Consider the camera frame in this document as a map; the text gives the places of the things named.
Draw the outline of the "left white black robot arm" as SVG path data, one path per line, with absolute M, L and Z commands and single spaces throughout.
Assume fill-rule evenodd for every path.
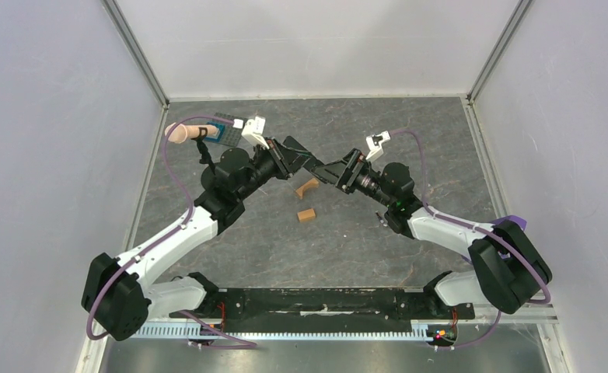
M 245 211 L 244 200 L 272 179 L 287 180 L 313 154 L 294 138 L 268 138 L 250 156 L 241 148 L 224 151 L 217 162 L 203 151 L 204 192 L 187 197 L 187 210 L 141 245 L 118 256 L 101 253 L 89 266 L 82 307 L 89 313 L 86 333 L 91 340 L 134 335 L 145 322 L 175 312 L 213 315 L 218 296 L 195 276 L 158 283 L 157 279 L 194 248 L 221 235 Z

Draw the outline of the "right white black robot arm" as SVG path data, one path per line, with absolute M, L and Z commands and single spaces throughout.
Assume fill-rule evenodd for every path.
M 386 206 L 384 218 L 395 233 L 432 242 L 470 262 L 471 270 L 444 272 L 425 286 L 423 305 L 429 315 L 443 317 L 466 303 L 488 303 L 511 315 L 527 302 L 536 303 L 538 292 L 542 302 L 550 301 L 547 285 L 553 274 L 511 218 L 477 223 L 443 214 L 414 194 L 408 166 L 391 162 L 378 172 L 358 149 L 327 164 L 309 160 L 305 167 L 345 194 L 360 192 Z

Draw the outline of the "black remote control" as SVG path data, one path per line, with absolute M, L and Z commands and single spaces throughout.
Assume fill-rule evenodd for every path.
M 329 182 L 325 164 L 315 156 L 308 157 L 302 167 L 318 180 L 322 180 L 324 183 Z

